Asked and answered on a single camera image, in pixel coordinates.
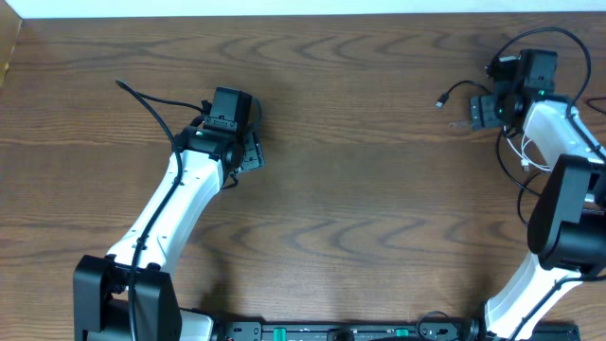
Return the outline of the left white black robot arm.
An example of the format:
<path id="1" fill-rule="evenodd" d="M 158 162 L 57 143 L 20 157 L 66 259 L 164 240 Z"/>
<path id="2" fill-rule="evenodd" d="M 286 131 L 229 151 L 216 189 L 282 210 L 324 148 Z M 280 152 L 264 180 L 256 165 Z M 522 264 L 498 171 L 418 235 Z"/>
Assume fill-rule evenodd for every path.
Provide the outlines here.
<path id="1" fill-rule="evenodd" d="M 263 166 L 257 132 L 186 127 L 144 210 L 100 258 L 85 255 L 73 274 L 77 340 L 208 340 L 212 317 L 180 308 L 176 265 L 203 210 L 226 179 Z"/>

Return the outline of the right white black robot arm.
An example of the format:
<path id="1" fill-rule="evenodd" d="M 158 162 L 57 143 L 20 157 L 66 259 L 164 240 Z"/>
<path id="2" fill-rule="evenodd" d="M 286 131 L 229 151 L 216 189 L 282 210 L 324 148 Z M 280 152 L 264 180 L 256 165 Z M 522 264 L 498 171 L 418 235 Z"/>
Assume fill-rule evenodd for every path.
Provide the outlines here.
<path id="1" fill-rule="evenodd" d="M 585 208 L 605 207 L 605 153 L 564 98 L 492 95 L 477 116 L 484 127 L 500 125 L 534 143 L 548 171 L 526 223 L 526 257 L 470 333 L 475 340 L 529 340 L 564 295 L 605 278 L 605 213 Z"/>

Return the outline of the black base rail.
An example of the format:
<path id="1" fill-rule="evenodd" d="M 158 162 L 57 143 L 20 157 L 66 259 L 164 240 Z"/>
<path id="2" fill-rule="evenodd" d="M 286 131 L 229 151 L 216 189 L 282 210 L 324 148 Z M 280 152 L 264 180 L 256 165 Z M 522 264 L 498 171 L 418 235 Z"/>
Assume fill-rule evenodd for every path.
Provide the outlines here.
<path id="1" fill-rule="evenodd" d="M 478 341 L 497 337 L 474 319 L 424 318 L 389 324 L 279 324 L 258 321 L 220 322 L 210 341 Z"/>

